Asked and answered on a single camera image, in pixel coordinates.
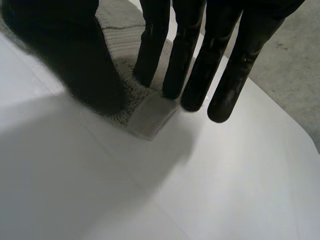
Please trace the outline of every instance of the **folded cloth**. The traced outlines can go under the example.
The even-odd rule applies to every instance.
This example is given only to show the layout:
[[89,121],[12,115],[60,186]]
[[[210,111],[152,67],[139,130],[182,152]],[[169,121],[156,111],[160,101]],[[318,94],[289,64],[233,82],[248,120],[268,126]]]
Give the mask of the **folded cloth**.
[[[110,2],[112,1],[100,1],[101,8],[107,9]],[[113,14],[120,14],[119,11],[121,10],[116,4],[119,2],[121,2],[122,10],[130,13],[131,16],[123,18],[123,22],[119,22],[122,20],[119,17],[117,21],[107,21],[109,18],[113,19]],[[163,98],[160,91],[146,88],[132,79],[141,33],[144,30],[144,27],[141,26],[143,22],[142,14],[127,0],[116,0],[110,7],[117,10],[112,11],[109,8],[109,11],[103,11],[98,9],[97,16],[102,29],[104,29],[112,60],[124,81],[128,107],[122,112],[106,117],[106,120],[116,127],[150,141],[176,112],[178,104],[175,101]],[[23,50],[35,54],[5,25],[2,19],[0,21],[0,31],[4,32]]]

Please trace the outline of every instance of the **concrete floor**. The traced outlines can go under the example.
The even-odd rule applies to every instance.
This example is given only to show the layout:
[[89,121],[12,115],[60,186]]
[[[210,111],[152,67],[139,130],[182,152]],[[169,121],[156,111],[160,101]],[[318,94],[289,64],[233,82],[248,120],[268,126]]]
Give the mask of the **concrete floor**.
[[[308,0],[289,16],[264,46],[250,78],[307,131],[320,152],[319,11],[320,1]],[[238,26],[225,52],[227,57]]]

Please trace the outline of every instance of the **white table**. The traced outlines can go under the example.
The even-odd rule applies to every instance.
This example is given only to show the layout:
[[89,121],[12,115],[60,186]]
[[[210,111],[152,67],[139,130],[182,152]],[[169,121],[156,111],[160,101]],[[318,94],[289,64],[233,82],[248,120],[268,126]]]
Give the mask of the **white table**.
[[1,240],[319,239],[317,150],[251,80],[226,123],[206,102],[147,142],[0,39]]

